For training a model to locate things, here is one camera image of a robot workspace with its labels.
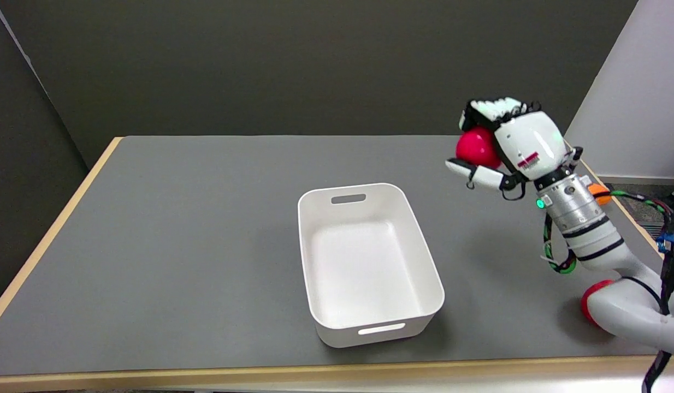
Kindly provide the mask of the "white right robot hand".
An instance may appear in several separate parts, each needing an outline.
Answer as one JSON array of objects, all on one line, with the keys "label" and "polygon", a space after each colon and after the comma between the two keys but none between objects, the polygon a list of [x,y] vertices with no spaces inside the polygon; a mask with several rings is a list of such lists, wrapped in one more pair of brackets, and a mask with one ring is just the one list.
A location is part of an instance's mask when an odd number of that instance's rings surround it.
[{"label": "white right robot hand", "polygon": [[584,149],[570,147],[539,102],[511,97],[470,99],[459,120],[462,134],[445,166],[466,179],[502,193],[537,189],[570,176]]}]

